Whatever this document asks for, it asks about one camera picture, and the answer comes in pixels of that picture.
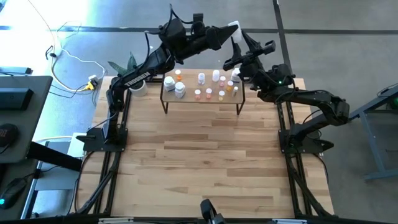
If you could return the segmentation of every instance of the plant pot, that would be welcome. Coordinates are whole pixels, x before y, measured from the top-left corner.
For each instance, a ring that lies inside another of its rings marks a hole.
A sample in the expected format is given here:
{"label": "plant pot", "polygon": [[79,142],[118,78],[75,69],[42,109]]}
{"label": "plant pot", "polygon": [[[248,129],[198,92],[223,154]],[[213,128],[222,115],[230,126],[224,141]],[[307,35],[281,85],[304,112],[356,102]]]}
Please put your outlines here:
{"label": "plant pot", "polygon": [[141,87],[139,87],[138,89],[134,89],[134,87],[130,88],[130,91],[133,96],[143,97],[147,94],[147,92],[148,92],[147,83],[145,81],[143,81],[143,82],[144,82],[144,84]]}

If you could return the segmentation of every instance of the white cable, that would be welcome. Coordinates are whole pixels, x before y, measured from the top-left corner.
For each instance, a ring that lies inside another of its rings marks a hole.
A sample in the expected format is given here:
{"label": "white cable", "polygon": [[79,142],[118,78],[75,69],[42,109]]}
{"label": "white cable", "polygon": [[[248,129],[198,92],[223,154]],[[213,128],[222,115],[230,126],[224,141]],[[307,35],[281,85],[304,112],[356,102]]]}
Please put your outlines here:
{"label": "white cable", "polygon": [[39,141],[50,140],[50,139],[62,139],[62,138],[73,138],[73,136],[55,136],[55,137],[49,137],[49,138],[36,139],[36,140],[33,140],[33,142],[39,142]]}
{"label": "white cable", "polygon": [[[51,37],[52,37],[52,40],[53,40],[52,53],[55,54],[55,37],[54,37],[54,35],[53,35],[53,32],[51,31],[51,28],[50,28],[49,24],[48,24],[47,21],[43,18],[43,16],[42,16],[41,13],[39,12],[39,10],[37,10],[36,7],[32,4],[32,2],[31,2],[30,0],[27,0],[27,1],[28,1],[28,2],[30,3],[30,5],[35,9],[35,11],[38,13],[38,15],[42,18],[42,20],[43,20],[43,22],[45,23],[45,25],[49,28],[49,31],[50,31],[50,33],[51,33]],[[67,53],[68,56],[73,57],[73,58],[75,58],[75,59],[77,59],[77,60],[79,60],[79,61],[81,61],[81,62],[84,62],[84,63],[95,63],[95,64],[97,64],[99,67],[101,67],[101,68],[103,69],[103,74],[102,74],[101,77],[99,77],[99,79],[103,78],[103,77],[105,76],[105,74],[107,73],[107,71],[106,71],[106,69],[105,69],[102,65],[100,65],[98,62],[82,60],[82,59],[80,59],[80,58],[78,58],[78,57],[76,57],[76,56],[74,56],[74,55],[71,55],[67,50],[65,50],[65,49],[62,48],[62,44],[61,44],[61,42],[60,42],[59,39],[58,39],[58,31],[59,31],[63,26],[61,26],[61,27],[57,30],[57,40],[58,40],[58,42],[59,42],[59,44],[60,44],[61,50],[65,51],[65,52]],[[71,37],[71,36],[77,34],[77,32],[79,32],[80,26],[78,27],[78,29],[77,29],[77,31],[76,31],[75,33],[73,33],[72,35],[69,35],[69,36],[66,37],[66,38],[69,38],[69,37]],[[81,89],[81,90],[74,90],[74,89],[72,89],[72,88],[67,87],[65,84],[63,84],[63,83],[58,79],[58,77],[55,75],[55,72],[54,72],[54,66],[55,66],[55,63],[56,63],[56,62],[57,62],[57,61],[54,61],[54,58],[51,57],[51,74],[52,74],[52,76],[54,77],[55,81],[57,81],[57,83],[58,83],[59,85],[61,85],[62,87],[64,87],[65,89],[67,89],[67,90],[69,90],[69,91],[80,92],[80,91],[88,90],[88,89],[86,89],[86,88]]]}

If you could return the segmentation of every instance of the concrete floor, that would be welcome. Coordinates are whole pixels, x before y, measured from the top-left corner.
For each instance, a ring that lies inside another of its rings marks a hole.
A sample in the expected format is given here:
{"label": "concrete floor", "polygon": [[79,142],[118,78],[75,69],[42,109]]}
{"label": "concrete floor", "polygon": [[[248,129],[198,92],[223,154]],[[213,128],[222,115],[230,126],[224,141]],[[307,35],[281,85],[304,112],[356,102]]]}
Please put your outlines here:
{"label": "concrete floor", "polygon": [[[80,21],[83,26],[98,27],[157,27],[167,21],[169,2],[186,20],[193,12],[204,12],[208,26],[222,26],[238,19],[243,28],[277,28],[272,0],[31,1],[54,29],[66,21],[74,21],[70,25]],[[395,0],[279,0],[279,4],[285,29],[398,29],[398,2]],[[8,1],[0,13],[0,26],[15,28],[0,31],[0,42],[7,43],[2,44],[2,65],[28,66],[35,70],[35,74],[49,75],[44,52],[52,44],[51,36],[43,31],[45,25],[29,3]],[[265,68],[283,63],[278,34],[249,35],[262,43],[277,42],[275,53],[261,57]],[[352,110],[398,80],[396,35],[288,34],[286,39],[292,69],[298,77],[305,79],[307,89],[325,89],[346,98]],[[107,61],[124,65],[131,51],[141,62],[146,54],[143,33],[80,32],[63,42],[72,54],[104,65],[110,75],[115,73]],[[150,36],[150,44],[156,48],[160,40]],[[232,54],[228,44],[217,52],[206,51],[190,58],[179,67],[221,68]],[[101,70],[61,55],[55,73],[67,85],[76,88],[87,82],[88,76],[99,75]],[[91,123],[94,109],[91,96],[66,99],[50,95],[35,138],[84,132]],[[322,131],[323,139],[335,143],[335,147],[325,153],[335,213],[344,218],[398,223],[395,214],[398,210],[398,177],[363,180],[364,174],[376,171],[376,165],[361,123],[354,121]],[[70,194],[39,194],[35,211],[46,211],[48,200],[54,197],[69,201]],[[62,208],[47,215],[58,215],[61,211]]]}

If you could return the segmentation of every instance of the wooden tabletop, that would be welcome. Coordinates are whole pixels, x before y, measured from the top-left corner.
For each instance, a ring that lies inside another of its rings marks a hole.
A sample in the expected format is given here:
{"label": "wooden tabletop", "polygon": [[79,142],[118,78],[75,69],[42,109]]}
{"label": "wooden tabletop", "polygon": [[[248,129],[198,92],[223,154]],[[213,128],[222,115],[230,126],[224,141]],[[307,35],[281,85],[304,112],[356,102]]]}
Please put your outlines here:
{"label": "wooden tabletop", "polygon": [[[105,92],[111,79],[103,80],[94,124],[106,119]],[[302,79],[295,82],[305,88]],[[174,103],[169,108],[172,113],[164,114],[160,91],[160,83],[150,83],[146,96],[131,100],[129,138],[119,166],[113,216],[201,217],[200,202],[205,198],[224,217],[294,216],[274,104],[261,101],[248,85],[239,116],[235,105],[190,103]],[[310,114],[308,106],[292,106],[297,123]],[[289,126],[286,111],[284,114]],[[78,207],[98,185],[103,156],[96,152],[86,163]],[[303,164],[308,187],[333,213],[322,163],[303,154]],[[298,196],[304,211],[299,190]]]}
{"label": "wooden tabletop", "polygon": [[[240,104],[243,102],[243,91],[242,91],[242,82],[234,83],[234,87],[237,86],[238,92],[236,96],[232,96],[232,91],[226,91],[227,82],[231,79],[231,71],[220,71],[220,77],[225,76],[225,86],[220,87],[218,82],[213,82],[212,76],[213,71],[211,69],[183,69],[181,70],[181,82],[185,85],[186,93],[183,98],[177,98],[175,96],[174,91],[166,91],[163,89],[163,101],[164,102],[174,102],[174,103],[224,103],[224,104]],[[199,73],[205,74],[205,84],[198,84],[198,75]],[[177,75],[175,74],[175,70],[166,73],[165,75],[173,77],[173,79],[177,82]],[[211,93],[211,99],[206,99],[206,89],[211,88],[213,92]],[[195,99],[195,90],[200,90],[200,100]],[[218,92],[223,90],[225,92],[225,96],[223,101],[218,100]]]}

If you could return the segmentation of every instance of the computer mouse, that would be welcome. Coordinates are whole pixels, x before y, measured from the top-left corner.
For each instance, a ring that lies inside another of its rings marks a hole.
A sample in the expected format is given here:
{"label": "computer mouse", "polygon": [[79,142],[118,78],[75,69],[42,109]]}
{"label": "computer mouse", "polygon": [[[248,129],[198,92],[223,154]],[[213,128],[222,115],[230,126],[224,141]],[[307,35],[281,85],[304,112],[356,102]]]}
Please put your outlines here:
{"label": "computer mouse", "polygon": [[18,201],[18,198],[26,185],[27,182],[24,178],[16,178],[12,180],[0,196],[0,208],[11,208]]}

